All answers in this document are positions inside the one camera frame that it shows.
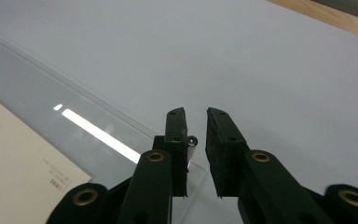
wooden edge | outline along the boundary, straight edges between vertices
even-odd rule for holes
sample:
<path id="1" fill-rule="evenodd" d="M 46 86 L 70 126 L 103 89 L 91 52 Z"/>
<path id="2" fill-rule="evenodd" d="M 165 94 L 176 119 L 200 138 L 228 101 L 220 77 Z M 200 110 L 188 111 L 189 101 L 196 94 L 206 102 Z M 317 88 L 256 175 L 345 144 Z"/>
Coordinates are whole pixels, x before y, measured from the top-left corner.
<path id="1" fill-rule="evenodd" d="M 351 14 L 312 2 L 310 0 L 268 1 L 358 35 L 358 17 L 352 16 Z"/>

